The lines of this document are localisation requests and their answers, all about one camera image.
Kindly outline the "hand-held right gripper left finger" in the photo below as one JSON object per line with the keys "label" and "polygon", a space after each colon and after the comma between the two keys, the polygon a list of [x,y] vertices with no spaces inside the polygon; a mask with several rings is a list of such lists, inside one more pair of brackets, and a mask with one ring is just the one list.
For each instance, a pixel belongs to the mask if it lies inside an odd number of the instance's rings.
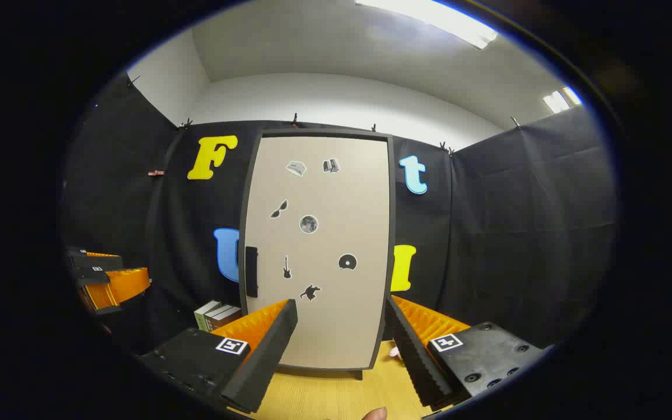
{"label": "hand-held right gripper left finger", "polygon": [[286,299],[214,331],[187,328],[139,357],[147,369],[204,404],[257,412],[298,321]]}

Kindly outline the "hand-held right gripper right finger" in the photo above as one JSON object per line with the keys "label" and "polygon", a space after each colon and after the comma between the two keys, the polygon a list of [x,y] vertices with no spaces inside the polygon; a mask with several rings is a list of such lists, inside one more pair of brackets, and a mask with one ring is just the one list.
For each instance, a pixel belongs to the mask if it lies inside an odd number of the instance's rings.
{"label": "hand-held right gripper right finger", "polygon": [[492,322],[470,326],[397,296],[387,298],[385,313],[419,401],[435,411],[485,393],[547,353]]}

